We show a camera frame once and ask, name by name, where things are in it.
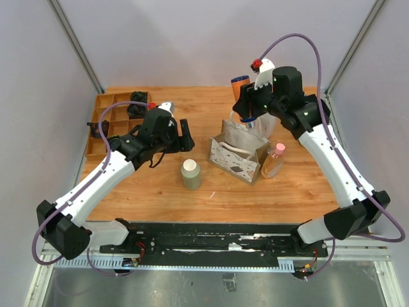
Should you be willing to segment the white bottle grey cap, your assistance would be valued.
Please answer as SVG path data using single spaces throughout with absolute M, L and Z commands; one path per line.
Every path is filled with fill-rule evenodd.
M 265 138 L 269 138 L 275 129 L 278 118 L 270 114 L 264 114 L 260 116 L 256 121 L 260 134 Z

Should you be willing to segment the cream bottle beige cap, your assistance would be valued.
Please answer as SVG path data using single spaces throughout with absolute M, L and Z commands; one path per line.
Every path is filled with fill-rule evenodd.
M 187 159 L 181 166 L 181 175 L 184 186 L 194 191 L 201 185 L 201 173 L 199 164 L 193 159 Z

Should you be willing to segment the beige canvas bag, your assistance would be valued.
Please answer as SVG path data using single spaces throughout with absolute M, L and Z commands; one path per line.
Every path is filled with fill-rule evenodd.
M 254 185 L 271 142 L 263 134 L 262 122 L 236 121 L 234 112 L 222 120 L 221 132 L 211 137 L 208 162 L 249 185 Z

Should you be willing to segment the black garment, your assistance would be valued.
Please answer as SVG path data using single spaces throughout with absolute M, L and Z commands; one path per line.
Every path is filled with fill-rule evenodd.
M 330 115 L 331 111 L 322 98 L 318 98 L 316 94 L 306 96 L 306 102 L 311 103 L 313 114 L 308 115 L 309 125 L 314 129 L 316 126 L 321 125 L 327 138 L 330 139 Z

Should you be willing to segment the clear bottle pink cap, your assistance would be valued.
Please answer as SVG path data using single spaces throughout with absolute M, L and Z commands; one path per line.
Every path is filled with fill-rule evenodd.
M 268 150 L 268 155 L 261 167 L 261 175 L 264 178 L 273 178 L 278 174 L 284 160 L 286 146 L 277 143 Z

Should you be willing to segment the wooden compartment tray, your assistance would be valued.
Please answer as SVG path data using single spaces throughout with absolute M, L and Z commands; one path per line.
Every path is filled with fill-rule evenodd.
M 128 118 L 127 104 L 130 101 L 132 92 L 102 94 L 97 95 L 95 106 L 90 122 L 97 122 L 100 129 L 101 123 L 104 120 L 109 122 L 109 131 L 106 138 L 113 138 L 127 134 L 136 125 L 143 122 L 142 119 Z M 148 94 L 148 102 L 150 103 L 150 94 Z M 88 134 L 88 142 L 86 147 L 86 158 L 89 161 L 101 161 L 107 153 L 107 149 L 102 138 L 91 138 L 90 129 Z

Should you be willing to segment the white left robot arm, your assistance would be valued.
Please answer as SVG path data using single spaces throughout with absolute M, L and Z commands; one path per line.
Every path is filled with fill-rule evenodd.
M 93 209 L 122 180 L 145 162 L 155 168 L 155 154 L 188 152 L 194 141 L 186 120 L 176 122 L 174 104 L 163 102 L 147 111 L 142 124 L 123 136 L 105 141 L 107 155 L 77 186 L 54 202 L 42 201 L 36 208 L 43 237 L 61 258 L 72 260 L 89 248 L 116 246 L 129 253 L 137 245 L 136 228 L 124 219 L 89 222 Z

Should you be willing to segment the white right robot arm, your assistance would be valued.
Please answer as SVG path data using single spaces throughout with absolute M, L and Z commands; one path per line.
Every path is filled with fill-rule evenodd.
M 251 68 L 257 78 L 241 85 L 233 111 L 244 123 L 264 114 L 280 119 L 281 125 L 314 157 L 339 206 L 292 230 L 290 250 L 303 256 L 316 242 L 361 235 L 389 205 L 389 195 L 376 191 L 345 156 L 329 124 L 329 108 L 317 95 L 304 93 L 302 74 L 295 67 L 275 67 L 269 59 L 256 59 Z

